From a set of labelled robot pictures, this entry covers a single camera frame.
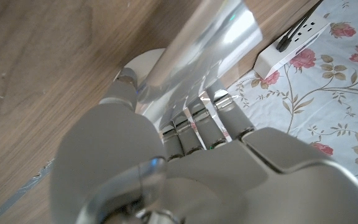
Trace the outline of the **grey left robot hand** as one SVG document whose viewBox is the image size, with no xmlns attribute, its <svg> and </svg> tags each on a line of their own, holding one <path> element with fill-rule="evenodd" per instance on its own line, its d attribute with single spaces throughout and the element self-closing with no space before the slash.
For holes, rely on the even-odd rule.
<svg viewBox="0 0 358 224">
<path fill-rule="evenodd" d="M 186 154 L 135 113 L 136 86 L 122 69 L 63 137 L 54 223 L 358 223 L 358 181 L 323 152 L 246 123 L 231 142 Z"/>
</svg>

